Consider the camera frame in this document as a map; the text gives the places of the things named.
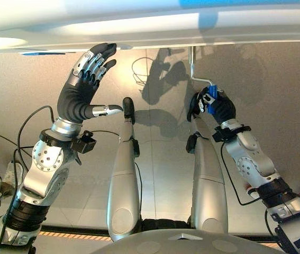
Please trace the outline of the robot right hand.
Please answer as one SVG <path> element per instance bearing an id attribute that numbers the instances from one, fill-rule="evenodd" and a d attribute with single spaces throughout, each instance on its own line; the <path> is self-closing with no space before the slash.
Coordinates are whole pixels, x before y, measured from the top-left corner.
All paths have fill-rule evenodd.
<path id="1" fill-rule="evenodd" d="M 236 117 L 233 102 L 223 90 L 215 89 L 215 86 L 205 87 L 197 93 L 197 106 L 200 112 L 212 115 L 218 125 Z"/>

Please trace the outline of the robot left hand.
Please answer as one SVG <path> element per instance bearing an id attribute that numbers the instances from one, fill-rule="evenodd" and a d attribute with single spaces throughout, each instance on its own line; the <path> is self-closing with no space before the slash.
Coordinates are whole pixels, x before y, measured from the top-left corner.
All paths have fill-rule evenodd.
<path id="1" fill-rule="evenodd" d="M 77 60 L 71 69 L 57 102 L 58 118 L 51 130 L 70 139 L 79 135 L 85 120 L 123 112 L 119 105 L 94 105 L 92 99 L 102 78 L 116 64 L 108 60 L 116 53 L 115 43 L 93 46 Z"/>

